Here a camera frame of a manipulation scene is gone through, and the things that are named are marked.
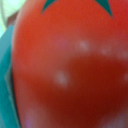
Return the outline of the teal padded gripper finger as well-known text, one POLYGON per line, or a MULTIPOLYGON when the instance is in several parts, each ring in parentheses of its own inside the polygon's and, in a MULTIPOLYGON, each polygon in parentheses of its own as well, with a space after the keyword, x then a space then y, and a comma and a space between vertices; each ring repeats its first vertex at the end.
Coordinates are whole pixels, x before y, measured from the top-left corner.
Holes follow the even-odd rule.
POLYGON ((14 26, 0 38, 0 128, 21 128, 18 119, 11 70, 14 26))

